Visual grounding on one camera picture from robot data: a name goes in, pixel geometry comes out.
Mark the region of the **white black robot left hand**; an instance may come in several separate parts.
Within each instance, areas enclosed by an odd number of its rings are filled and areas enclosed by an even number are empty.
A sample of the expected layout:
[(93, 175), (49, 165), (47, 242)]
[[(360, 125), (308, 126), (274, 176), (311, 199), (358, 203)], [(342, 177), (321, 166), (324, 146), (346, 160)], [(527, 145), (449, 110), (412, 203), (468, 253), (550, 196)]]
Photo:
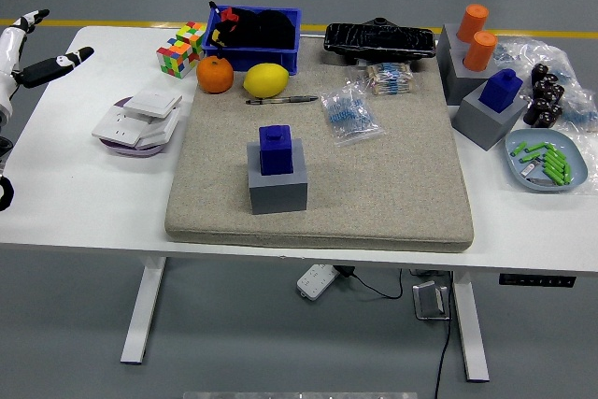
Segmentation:
[(48, 9), (39, 9), (20, 16), (1, 34), (1, 124), (5, 125), (13, 114), (11, 98), (21, 87), (31, 89), (61, 78), (94, 54), (92, 47), (58, 55), (20, 68), (23, 45), (48, 15)]

